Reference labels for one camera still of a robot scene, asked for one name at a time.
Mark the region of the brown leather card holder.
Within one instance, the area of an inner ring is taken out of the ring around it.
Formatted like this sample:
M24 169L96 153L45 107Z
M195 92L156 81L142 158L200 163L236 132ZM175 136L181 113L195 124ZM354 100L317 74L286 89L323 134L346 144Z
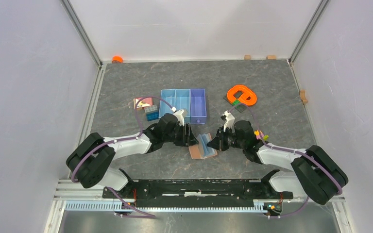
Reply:
M218 155L215 149L207 146L212 140L210 133L199 134L196 139L198 144L188 147L192 159L207 159Z

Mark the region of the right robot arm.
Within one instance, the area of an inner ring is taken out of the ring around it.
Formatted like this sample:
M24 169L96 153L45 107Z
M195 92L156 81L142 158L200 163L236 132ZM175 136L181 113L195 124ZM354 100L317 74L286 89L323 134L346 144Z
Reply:
M312 145L307 149L276 146L255 135L249 121L240 120L232 128L220 127L207 146L219 151L240 149L251 162L279 166L295 174L295 183L279 182L276 175L263 182L261 192L267 198L274 198L283 191L300 191L324 205L333 196L340 195L349 182L345 172L320 146Z

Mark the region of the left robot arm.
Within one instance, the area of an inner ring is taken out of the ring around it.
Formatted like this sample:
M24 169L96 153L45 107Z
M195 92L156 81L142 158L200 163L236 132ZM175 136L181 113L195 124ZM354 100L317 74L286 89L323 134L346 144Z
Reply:
M123 171L110 168L112 161L154 152L165 143L179 147L197 145L198 140L185 116L184 109L167 113L157 123L128 136L102 137L99 133L91 133L66 160L71 181L80 183L83 188L100 184L114 189L122 198L129 197L133 184Z

